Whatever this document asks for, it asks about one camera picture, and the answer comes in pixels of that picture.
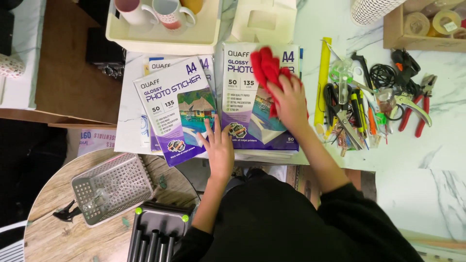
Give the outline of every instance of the white mug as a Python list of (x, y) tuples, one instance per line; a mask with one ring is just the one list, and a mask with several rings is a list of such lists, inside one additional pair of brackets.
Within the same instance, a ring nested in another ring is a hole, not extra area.
[(141, 8), (142, 0), (115, 0), (115, 7), (126, 21), (133, 26), (145, 26), (152, 29), (154, 21), (150, 13)]
[[(142, 5), (141, 8), (151, 12), (157, 23), (161, 22), (171, 34), (182, 34), (187, 27), (193, 27), (197, 22), (196, 15), (182, 7), (179, 0), (152, 0), (152, 7)], [(185, 14), (192, 18), (192, 23), (186, 20)]]

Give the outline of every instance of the red cloth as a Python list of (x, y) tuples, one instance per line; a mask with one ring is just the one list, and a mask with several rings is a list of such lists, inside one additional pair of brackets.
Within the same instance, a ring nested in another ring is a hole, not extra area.
[(274, 100), (274, 102), (270, 105), (269, 117), (277, 117), (277, 108), (275, 107), (275, 103), (278, 103), (278, 101), (275, 100), (274, 95), (268, 89), (267, 81), (274, 83), (281, 90), (283, 90), (283, 87), (278, 81), (278, 76), (285, 75), (288, 79), (291, 79), (290, 70), (288, 69), (288, 67), (280, 68), (280, 59), (278, 57), (273, 57), (272, 50), (270, 49), (270, 47), (262, 47), (259, 51), (252, 52), (251, 65), (253, 67), (253, 72), (254, 76), (256, 77), (256, 80), (267, 91), (267, 93), (272, 95), (272, 98)]

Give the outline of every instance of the black clip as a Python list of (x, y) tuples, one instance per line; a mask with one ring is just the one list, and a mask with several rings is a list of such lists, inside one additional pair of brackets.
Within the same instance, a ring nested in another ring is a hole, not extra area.
[(77, 216), (79, 214), (82, 214), (81, 209), (79, 209), (79, 207), (76, 207), (71, 212), (69, 211), (74, 203), (75, 203), (74, 200), (71, 201), (71, 203), (69, 205), (67, 205), (64, 209), (62, 209), (62, 210), (60, 210), (58, 212), (54, 212), (53, 216), (60, 219), (63, 222), (73, 222), (73, 217), (75, 217), (75, 216)]

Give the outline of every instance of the gray mesh basket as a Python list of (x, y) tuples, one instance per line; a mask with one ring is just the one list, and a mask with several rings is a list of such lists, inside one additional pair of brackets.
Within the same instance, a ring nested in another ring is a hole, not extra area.
[(119, 154), (73, 177), (71, 186), (92, 228), (150, 200), (154, 185), (137, 154)]

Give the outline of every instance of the black clothing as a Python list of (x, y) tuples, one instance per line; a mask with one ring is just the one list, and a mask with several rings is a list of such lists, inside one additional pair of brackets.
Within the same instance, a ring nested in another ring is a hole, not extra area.
[(252, 179), (223, 197), (213, 235), (189, 228), (172, 261), (423, 260), (352, 184), (323, 194), (316, 210), (287, 183)]

